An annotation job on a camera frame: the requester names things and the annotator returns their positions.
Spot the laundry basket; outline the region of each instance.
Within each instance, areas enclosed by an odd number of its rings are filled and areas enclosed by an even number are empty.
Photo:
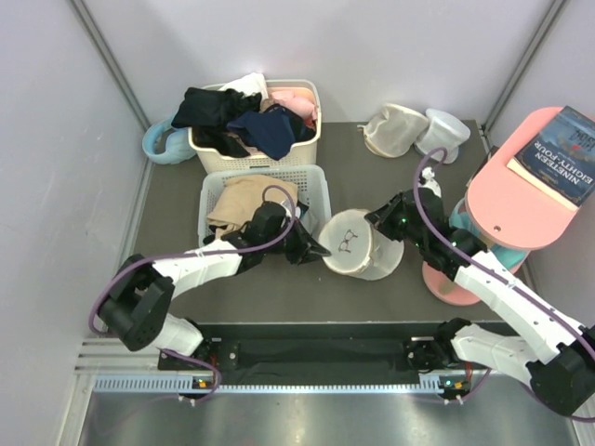
[[[219,90],[224,84],[205,86],[205,90]],[[217,149],[198,147],[192,141],[192,130],[188,132],[188,142],[196,150],[207,174],[222,170],[244,170],[252,167],[279,167],[282,165],[316,164],[316,149],[321,135],[323,116],[320,108],[318,91],[314,84],[303,79],[267,81],[269,93],[279,90],[293,90],[296,95],[308,98],[314,104],[318,113],[316,120],[316,135],[309,141],[297,142],[291,146],[289,153],[279,161],[269,158],[264,153],[258,153],[245,158],[232,158],[221,155]]]
[[[314,238],[318,236],[320,229],[331,219],[331,201],[328,197],[328,185],[324,177],[324,171],[318,165],[300,165],[273,168],[258,168],[249,171],[236,170],[231,172],[215,172],[206,176],[201,190],[201,201],[198,207],[198,244],[204,246],[203,240],[213,232],[206,224],[206,216],[213,209],[223,189],[225,181],[233,177],[244,177],[249,175],[266,175],[297,184],[297,199],[310,207],[318,219],[318,227],[314,232]]]

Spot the navy blue clothing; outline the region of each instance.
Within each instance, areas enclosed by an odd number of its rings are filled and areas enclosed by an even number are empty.
[[[279,104],[263,113],[247,111],[229,122],[227,129],[245,145],[256,147],[275,161],[286,156],[292,144],[312,139],[316,134],[301,117]]]

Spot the book cover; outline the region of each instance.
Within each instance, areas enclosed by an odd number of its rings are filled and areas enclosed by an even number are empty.
[[[508,167],[547,195],[576,210],[595,189],[595,123],[564,107]]]

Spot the eyeglasses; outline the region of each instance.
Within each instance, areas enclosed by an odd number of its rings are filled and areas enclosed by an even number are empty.
[[[338,244],[338,251],[340,253],[342,252],[346,252],[346,253],[350,253],[350,241],[352,239],[357,239],[358,235],[355,234],[352,230],[347,230],[347,232],[345,232],[345,235],[343,236],[343,242]]]

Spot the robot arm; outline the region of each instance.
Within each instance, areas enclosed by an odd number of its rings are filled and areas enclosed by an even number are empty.
[[[157,260],[134,269],[112,288],[99,307],[99,318],[130,351],[151,346],[190,356],[203,337],[191,321],[168,314],[177,296],[217,278],[245,272],[260,264],[266,254],[285,254],[296,265],[330,256],[297,219],[282,241],[259,249],[277,238],[289,221],[284,207],[265,202],[241,230],[189,251],[183,258]],[[131,256],[120,270],[142,259]]]
[[[567,416],[574,413],[595,392],[595,363],[571,333],[513,287],[521,288],[555,311],[592,346],[595,328],[586,329],[552,308],[504,268],[478,238],[466,230],[450,227],[442,199],[433,188],[420,188],[419,197],[432,225],[453,246],[504,277],[508,284],[495,280],[438,240],[422,221],[411,190],[397,194],[365,218],[389,239],[412,242],[431,267],[472,291],[519,335],[501,336],[462,319],[446,322],[434,336],[433,346],[441,352],[438,356],[442,356],[442,364],[480,363],[531,387],[553,411]]]

